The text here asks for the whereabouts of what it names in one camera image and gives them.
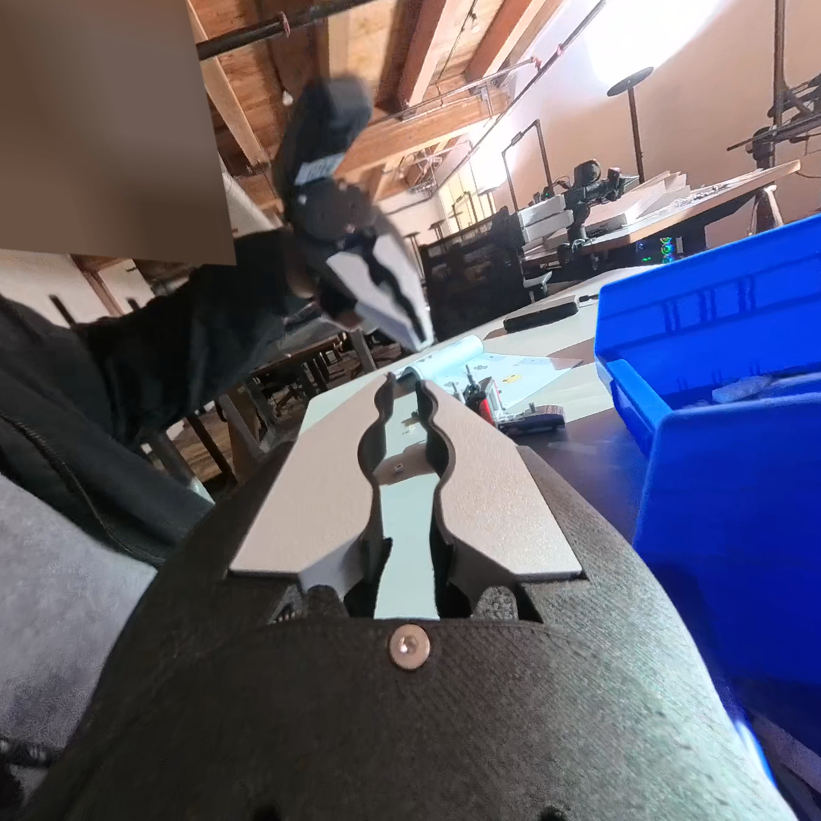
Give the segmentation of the blue plastic bin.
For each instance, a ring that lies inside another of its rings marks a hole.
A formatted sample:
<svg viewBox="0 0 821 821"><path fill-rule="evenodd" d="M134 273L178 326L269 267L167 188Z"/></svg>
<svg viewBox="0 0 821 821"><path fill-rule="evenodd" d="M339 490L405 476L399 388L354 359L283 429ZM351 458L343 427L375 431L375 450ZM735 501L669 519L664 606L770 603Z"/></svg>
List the blue plastic bin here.
<svg viewBox="0 0 821 821"><path fill-rule="evenodd" d="M713 681L814 754L820 734L819 393L659 420L633 545Z"/></svg>
<svg viewBox="0 0 821 821"><path fill-rule="evenodd" d="M714 388L818 373L819 215L603 286L594 355L644 453L662 416Z"/></svg>

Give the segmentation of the black robot equipment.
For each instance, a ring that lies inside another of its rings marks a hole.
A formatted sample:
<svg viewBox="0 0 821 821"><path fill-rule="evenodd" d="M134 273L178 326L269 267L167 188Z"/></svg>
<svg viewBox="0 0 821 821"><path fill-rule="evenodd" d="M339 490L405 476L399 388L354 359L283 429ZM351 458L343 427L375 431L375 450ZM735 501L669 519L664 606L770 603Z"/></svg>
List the black robot equipment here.
<svg viewBox="0 0 821 821"><path fill-rule="evenodd" d="M565 191L565 210L572 213L572 221L567 230L567 248L571 254L578 252L589 241L585 224L592 208L620 200L629 186L640 182L639 176L625 176L618 168L610 168L603 175L600 164L595 160L577 165L573 171L572 183L558 180Z"/></svg>

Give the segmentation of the black ceiling pipe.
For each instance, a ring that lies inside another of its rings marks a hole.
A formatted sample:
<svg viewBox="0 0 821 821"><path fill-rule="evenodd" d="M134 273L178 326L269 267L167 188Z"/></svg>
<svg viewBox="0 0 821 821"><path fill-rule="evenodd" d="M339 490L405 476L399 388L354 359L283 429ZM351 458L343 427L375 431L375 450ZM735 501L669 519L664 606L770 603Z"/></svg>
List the black ceiling pipe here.
<svg viewBox="0 0 821 821"><path fill-rule="evenodd" d="M197 44L197 58L199 62L205 62L264 40L289 38L294 33L316 26L327 18L327 14L323 14L321 9L313 6L305 13L295 15L293 18L281 15L271 21L232 30L207 38Z"/></svg>

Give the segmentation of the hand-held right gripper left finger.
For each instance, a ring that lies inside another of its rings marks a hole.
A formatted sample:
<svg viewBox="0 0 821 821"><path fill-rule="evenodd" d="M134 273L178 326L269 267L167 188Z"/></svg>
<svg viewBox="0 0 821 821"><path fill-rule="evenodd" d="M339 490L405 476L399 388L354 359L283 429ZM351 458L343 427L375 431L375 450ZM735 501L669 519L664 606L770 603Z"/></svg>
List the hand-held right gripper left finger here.
<svg viewBox="0 0 821 821"><path fill-rule="evenodd" d="M300 433L229 570L302 590L377 589L390 548L375 471L386 456L395 377L370 380Z"/></svg>

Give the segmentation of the person's black jacket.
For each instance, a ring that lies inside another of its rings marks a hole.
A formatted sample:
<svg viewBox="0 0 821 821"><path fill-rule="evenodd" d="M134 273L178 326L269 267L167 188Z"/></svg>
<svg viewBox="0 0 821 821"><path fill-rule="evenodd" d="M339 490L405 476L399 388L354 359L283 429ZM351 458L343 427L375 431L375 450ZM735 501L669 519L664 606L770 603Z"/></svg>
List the person's black jacket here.
<svg viewBox="0 0 821 821"><path fill-rule="evenodd" d="M108 548L158 567L213 505L141 443L194 409L187 307L151 300L73 328L2 296L2 474Z"/></svg>

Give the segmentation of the black floor lamp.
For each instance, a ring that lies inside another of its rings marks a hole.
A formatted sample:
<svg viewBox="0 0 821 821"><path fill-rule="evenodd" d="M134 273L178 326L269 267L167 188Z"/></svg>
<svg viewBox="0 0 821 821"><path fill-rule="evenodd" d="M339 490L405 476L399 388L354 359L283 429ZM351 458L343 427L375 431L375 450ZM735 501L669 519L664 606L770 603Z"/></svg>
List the black floor lamp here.
<svg viewBox="0 0 821 821"><path fill-rule="evenodd" d="M653 73L653 67L642 68L630 76L619 80L607 91L607 97L619 97L626 95L628 98L628 106L631 121L631 133L635 154L635 163L638 172L639 182L643 184L646 181L644 169L644 156L641 143L641 130L639 125L638 108L635 99L635 88L642 82L647 80Z"/></svg>

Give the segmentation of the black rack cabinet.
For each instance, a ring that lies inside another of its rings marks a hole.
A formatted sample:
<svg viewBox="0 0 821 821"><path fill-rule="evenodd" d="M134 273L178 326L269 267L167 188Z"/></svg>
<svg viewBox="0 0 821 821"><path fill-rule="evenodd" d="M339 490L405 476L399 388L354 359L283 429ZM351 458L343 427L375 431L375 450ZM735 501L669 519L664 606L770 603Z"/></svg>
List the black rack cabinet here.
<svg viewBox="0 0 821 821"><path fill-rule="evenodd" d="M503 207L462 231L420 247L426 297L439 343L530 304L517 213Z"/></svg>

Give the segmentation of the white boxes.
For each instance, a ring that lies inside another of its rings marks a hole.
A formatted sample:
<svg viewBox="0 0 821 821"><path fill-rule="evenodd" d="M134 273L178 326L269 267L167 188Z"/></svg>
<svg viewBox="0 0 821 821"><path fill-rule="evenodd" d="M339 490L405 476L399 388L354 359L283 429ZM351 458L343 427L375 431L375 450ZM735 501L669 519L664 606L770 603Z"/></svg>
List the white boxes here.
<svg viewBox="0 0 821 821"><path fill-rule="evenodd" d="M543 242L566 230L573 222L573 212L564 195L556 195L516 211L522 245Z"/></svg>

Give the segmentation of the white plastic bag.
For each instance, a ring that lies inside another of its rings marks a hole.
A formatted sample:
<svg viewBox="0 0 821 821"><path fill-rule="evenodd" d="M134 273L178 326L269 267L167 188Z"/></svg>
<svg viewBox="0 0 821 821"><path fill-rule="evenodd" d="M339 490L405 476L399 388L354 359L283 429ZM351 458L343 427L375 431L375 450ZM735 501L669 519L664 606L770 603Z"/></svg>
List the white plastic bag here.
<svg viewBox="0 0 821 821"><path fill-rule="evenodd" d="M716 387L712 391L712 402L718 405L744 402L760 395L774 379L769 375L754 375Z"/></svg>

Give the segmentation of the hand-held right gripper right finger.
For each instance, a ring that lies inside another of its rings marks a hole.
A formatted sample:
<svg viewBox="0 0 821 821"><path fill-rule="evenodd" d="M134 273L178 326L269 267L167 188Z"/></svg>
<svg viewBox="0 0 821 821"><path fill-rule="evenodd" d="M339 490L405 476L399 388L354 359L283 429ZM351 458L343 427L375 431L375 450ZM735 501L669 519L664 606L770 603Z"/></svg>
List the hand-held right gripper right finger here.
<svg viewBox="0 0 821 821"><path fill-rule="evenodd" d="M416 386L437 476L431 557L438 607L475 607L490 588L576 580L582 567L517 446L431 381Z"/></svg>

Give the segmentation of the person's left forearm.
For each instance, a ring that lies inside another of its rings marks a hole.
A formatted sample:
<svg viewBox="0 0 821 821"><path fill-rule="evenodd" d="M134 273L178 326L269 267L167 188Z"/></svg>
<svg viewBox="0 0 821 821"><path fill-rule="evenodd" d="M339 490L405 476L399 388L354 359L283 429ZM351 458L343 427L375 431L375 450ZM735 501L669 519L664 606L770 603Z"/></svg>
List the person's left forearm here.
<svg viewBox="0 0 821 821"><path fill-rule="evenodd" d="M138 311L80 326L110 405L112 435L133 445L189 416L261 365L299 300L290 236L235 240L235 265L205 264Z"/></svg>

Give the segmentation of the white desk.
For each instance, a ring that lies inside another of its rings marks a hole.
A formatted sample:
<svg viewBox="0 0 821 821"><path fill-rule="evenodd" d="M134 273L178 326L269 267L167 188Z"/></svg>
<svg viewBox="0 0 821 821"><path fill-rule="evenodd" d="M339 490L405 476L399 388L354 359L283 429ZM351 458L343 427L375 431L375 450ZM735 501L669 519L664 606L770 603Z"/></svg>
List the white desk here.
<svg viewBox="0 0 821 821"><path fill-rule="evenodd" d="M579 359L574 369L532 397L538 404L561 406L565 427L520 442L537 452L631 541L646 462L615 412L608 387L600 380L593 350L597 315L597 301L589 301L572 317L512 335L505 332L500 317L438 343L430 351L475 335L484 340L490 352ZM436 475L425 463L424 430L418 425L411 429L402 425L415 409L414 387L404 380L396 389L394 413L386 428L387 473L383 480L387 484L381 499L384 529L393 540L393 550L378 592L378 618L437 615L428 542ZM397 461L404 463L405 471L391 476Z"/></svg>

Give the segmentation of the person's left hand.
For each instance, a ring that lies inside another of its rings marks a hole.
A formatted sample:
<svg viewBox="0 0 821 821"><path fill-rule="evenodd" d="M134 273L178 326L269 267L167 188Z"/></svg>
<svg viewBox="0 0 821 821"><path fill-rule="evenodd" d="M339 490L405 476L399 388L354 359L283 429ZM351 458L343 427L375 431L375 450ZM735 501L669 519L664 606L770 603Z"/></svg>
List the person's left hand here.
<svg viewBox="0 0 821 821"><path fill-rule="evenodd" d="M290 263L286 281L295 296L313 301L328 321L345 331L361 329L362 319L352 298L333 282L315 275L302 259Z"/></svg>

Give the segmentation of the light blue instruction booklet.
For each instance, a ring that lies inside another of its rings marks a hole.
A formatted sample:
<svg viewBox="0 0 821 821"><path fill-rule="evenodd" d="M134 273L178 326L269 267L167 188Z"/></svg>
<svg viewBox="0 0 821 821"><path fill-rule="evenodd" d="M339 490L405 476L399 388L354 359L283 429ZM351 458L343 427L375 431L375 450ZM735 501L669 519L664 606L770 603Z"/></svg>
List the light blue instruction booklet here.
<svg viewBox="0 0 821 821"><path fill-rule="evenodd" d="M431 381L462 401L469 385L490 378L501 407L509 410L578 364L580 360L573 358L491 353L477 336L469 335L401 366L393 374L397 379L412 376Z"/></svg>

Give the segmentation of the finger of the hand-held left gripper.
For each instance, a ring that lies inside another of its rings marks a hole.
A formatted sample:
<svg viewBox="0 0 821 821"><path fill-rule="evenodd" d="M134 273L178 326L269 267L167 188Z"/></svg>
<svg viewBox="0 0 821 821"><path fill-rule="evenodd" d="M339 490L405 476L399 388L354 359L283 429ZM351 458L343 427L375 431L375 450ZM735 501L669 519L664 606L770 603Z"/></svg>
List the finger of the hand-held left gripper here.
<svg viewBox="0 0 821 821"><path fill-rule="evenodd" d="M394 234L377 235L371 277L375 297L374 321L398 343L433 343L434 329L416 263Z"/></svg>
<svg viewBox="0 0 821 821"><path fill-rule="evenodd" d="M375 325L381 333L385 334L374 321L374 298L378 297L379 293L371 277L371 263L374 262L372 251L373 248L369 254L339 251L328 258L327 266L334 273L339 285L353 298L354 309L361 319L365 323ZM400 345L414 352L425 349L425 343L400 343Z"/></svg>

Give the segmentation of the red black toy brick vehicle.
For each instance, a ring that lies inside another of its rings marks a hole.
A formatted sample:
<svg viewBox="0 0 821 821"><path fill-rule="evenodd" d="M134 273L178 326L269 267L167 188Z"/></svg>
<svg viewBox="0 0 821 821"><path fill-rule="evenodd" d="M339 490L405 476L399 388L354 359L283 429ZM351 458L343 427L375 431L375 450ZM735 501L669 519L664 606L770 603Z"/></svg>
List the red black toy brick vehicle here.
<svg viewBox="0 0 821 821"><path fill-rule="evenodd" d="M566 425L565 413L559 405L538 405L529 402L523 410L510 411L502 406L496 382L488 377L476 382L467 375L467 384L446 382L446 388L462 404L500 433L512 437L553 433Z"/></svg>

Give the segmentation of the wooden trestle table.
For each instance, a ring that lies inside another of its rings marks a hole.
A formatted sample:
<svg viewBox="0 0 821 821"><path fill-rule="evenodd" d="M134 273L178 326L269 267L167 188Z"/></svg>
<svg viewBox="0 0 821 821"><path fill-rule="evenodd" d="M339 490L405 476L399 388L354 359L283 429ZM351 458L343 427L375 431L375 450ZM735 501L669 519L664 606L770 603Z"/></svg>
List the wooden trestle table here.
<svg viewBox="0 0 821 821"><path fill-rule="evenodd" d="M730 215L761 190L768 189L780 180L797 173L801 169L801 163L800 159L793 159L774 168L756 169L739 177L697 189L663 207L653 206L647 214L628 221L623 227L600 232L582 246L579 252L602 254L642 241L659 232L667 235L667 231L672 230L674 226L711 212L721 211L724 216Z"/></svg>

